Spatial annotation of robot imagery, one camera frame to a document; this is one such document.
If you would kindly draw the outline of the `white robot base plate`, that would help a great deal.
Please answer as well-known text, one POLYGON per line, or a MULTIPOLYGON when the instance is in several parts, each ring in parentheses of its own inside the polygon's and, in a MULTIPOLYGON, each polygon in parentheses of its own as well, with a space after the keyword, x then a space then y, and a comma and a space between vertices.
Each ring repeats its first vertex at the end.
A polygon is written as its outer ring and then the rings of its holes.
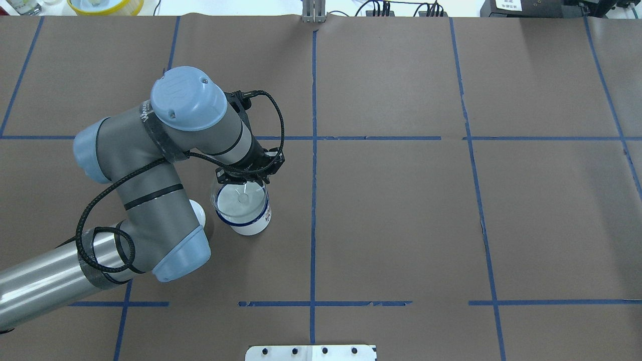
POLYGON ((375 345, 255 345, 248 348, 245 360, 377 360, 375 345))

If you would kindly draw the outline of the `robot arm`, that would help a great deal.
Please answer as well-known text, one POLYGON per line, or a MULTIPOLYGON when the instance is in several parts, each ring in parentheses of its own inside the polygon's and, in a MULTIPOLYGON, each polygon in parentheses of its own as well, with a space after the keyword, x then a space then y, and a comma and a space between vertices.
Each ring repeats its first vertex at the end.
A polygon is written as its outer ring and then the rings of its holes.
POLYGON ((79 132, 74 158, 107 188, 82 211, 74 235, 55 249, 2 271, 2 333, 150 272, 174 281, 211 256, 175 164, 200 158, 222 185, 269 183, 284 162, 285 135, 267 150, 252 132, 251 100, 264 90, 225 92, 190 66, 172 68, 150 97, 79 132))

